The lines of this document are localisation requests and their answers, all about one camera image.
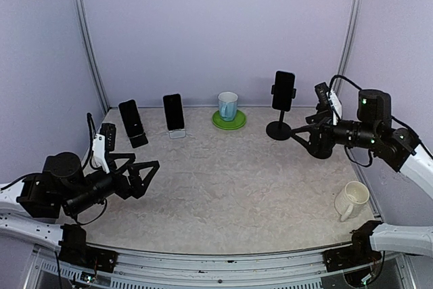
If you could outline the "black folding phone stand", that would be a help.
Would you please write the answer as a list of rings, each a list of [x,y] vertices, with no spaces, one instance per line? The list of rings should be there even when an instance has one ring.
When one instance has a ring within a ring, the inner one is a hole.
[[[145,133],[133,137],[129,137],[129,141],[132,148],[138,148],[148,144],[148,139]]]

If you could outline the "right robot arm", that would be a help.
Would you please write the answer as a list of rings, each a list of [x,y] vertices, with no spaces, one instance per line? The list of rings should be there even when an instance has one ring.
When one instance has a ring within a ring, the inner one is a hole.
[[[432,155],[418,134],[408,125],[392,127],[390,95],[375,89],[358,92],[356,120],[342,120],[335,111],[340,101],[325,85],[317,90],[317,113],[306,125],[292,129],[290,136],[318,159],[332,155],[336,144],[346,149],[363,148],[369,159],[382,159],[393,171],[412,180],[432,195]],[[432,227],[396,226],[368,221],[352,233],[346,259],[361,264],[375,252],[394,251],[432,256]]]

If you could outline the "white folding phone stand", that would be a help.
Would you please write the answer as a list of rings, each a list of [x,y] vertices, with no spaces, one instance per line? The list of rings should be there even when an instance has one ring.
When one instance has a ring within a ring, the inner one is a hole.
[[[186,137],[186,130],[185,128],[169,130],[168,135],[171,139],[184,138]]]

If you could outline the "teal phone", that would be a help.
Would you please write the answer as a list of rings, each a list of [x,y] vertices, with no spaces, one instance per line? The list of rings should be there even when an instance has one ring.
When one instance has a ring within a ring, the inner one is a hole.
[[[277,71],[275,73],[275,82],[271,88],[273,109],[284,112],[291,110],[292,100],[296,96],[294,83],[295,74],[283,71]]]

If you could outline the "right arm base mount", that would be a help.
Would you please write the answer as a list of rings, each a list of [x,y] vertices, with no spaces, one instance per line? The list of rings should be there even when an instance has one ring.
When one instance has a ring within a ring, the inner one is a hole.
[[[367,221],[360,228],[352,230],[351,243],[349,246],[334,248],[323,252],[323,259],[327,272],[340,271],[365,265],[382,258],[380,251],[371,246],[370,237],[381,221]]]

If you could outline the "black phone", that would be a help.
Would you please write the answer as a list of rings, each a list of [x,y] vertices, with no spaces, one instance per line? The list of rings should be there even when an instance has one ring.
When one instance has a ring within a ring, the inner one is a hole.
[[[185,128],[181,95],[179,93],[163,97],[164,113],[169,131]]]
[[[132,138],[144,134],[143,125],[141,122],[136,101],[130,99],[128,101],[121,102],[119,103],[118,108],[127,136],[129,138]]]

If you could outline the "black pole stand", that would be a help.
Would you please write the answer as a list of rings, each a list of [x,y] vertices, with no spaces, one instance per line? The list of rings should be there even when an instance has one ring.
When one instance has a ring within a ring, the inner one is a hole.
[[[271,139],[283,141],[291,137],[292,129],[283,121],[285,113],[286,112],[279,110],[279,120],[270,122],[267,125],[266,133]]]

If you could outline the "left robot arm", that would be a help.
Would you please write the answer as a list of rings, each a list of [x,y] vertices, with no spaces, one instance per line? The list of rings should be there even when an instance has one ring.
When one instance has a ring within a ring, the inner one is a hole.
[[[134,154],[109,154],[108,160],[84,174],[76,154],[47,157],[42,172],[1,188],[1,231],[90,264],[95,251],[78,216],[96,204],[107,205],[112,194],[141,198],[160,168],[157,160],[136,162]]]

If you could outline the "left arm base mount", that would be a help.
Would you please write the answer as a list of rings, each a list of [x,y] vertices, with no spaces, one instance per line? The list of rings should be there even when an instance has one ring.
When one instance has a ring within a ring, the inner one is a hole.
[[[96,248],[87,244],[87,232],[78,225],[61,225],[62,239],[59,241],[63,262],[72,265],[113,273],[118,259],[114,250]]]

